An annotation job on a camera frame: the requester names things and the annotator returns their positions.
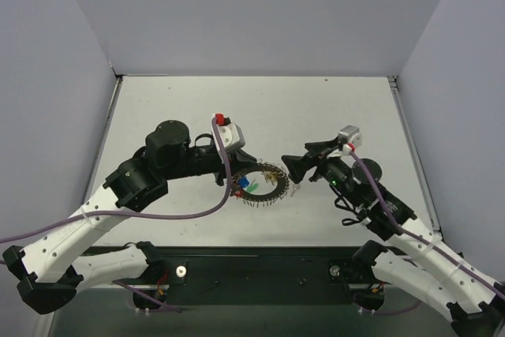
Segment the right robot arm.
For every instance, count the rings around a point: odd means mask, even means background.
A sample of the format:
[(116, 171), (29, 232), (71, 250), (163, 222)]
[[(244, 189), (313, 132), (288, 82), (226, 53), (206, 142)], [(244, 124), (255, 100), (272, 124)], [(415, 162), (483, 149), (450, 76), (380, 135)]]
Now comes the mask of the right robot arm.
[(458, 336), (497, 336), (504, 329), (504, 285), (451, 249), (419, 216), (380, 184), (382, 169), (361, 159), (360, 134), (307, 143), (304, 155), (283, 155), (298, 184), (325, 180), (359, 224), (376, 235), (354, 259), (380, 282), (405, 291), (448, 320)]

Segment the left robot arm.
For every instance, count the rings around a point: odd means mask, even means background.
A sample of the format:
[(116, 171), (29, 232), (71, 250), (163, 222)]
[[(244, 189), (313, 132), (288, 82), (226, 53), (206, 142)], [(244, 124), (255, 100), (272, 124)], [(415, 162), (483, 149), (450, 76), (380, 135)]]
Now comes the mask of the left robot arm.
[(211, 127), (211, 143), (198, 146), (190, 144), (185, 123), (162, 122), (68, 219), (42, 230), (42, 238), (30, 245), (9, 247), (2, 256), (18, 280), (22, 301), (44, 315), (90, 287), (119, 279), (152, 283), (166, 274), (166, 263), (150, 242), (93, 256), (84, 252), (119, 223), (147, 218), (143, 210), (167, 195), (170, 180), (213, 174), (229, 197), (233, 175), (258, 161), (243, 151), (245, 138), (229, 118), (215, 114)]

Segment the key with black tag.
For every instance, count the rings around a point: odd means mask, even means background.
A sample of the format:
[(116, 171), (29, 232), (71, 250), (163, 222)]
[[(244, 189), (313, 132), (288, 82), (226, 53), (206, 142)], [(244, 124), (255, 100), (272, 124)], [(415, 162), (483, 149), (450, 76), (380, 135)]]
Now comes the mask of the key with black tag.
[(300, 184), (293, 184), (291, 191), (290, 191), (290, 197), (293, 197), (297, 191), (299, 191), (301, 188)]

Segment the metal keyring disc with rings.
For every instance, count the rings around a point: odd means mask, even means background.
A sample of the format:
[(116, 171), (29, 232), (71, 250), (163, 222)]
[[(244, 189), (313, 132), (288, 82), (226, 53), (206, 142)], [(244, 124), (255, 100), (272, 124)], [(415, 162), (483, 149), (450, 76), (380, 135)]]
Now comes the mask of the metal keyring disc with rings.
[[(264, 171), (275, 172), (278, 175), (278, 181), (275, 184), (267, 183), (262, 175)], [(259, 184), (257, 189), (252, 193), (248, 193), (245, 190), (247, 187), (242, 188), (243, 197), (238, 198), (244, 204), (253, 208), (267, 207), (274, 204), (276, 201), (283, 199), (290, 189), (290, 180), (286, 170), (281, 165), (275, 163), (260, 162), (259, 164), (246, 167), (238, 173), (241, 174), (241, 177), (247, 177), (249, 184)]]

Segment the key with green tag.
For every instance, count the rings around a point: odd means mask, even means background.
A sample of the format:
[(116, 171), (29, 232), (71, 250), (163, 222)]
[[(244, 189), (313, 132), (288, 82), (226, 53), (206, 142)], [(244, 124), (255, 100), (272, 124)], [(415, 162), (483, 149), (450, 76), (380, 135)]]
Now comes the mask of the key with green tag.
[(252, 192), (254, 192), (257, 189), (258, 186), (259, 186), (258, 183), (251, 183), (245, 190), (248, 193), (252, 193)]

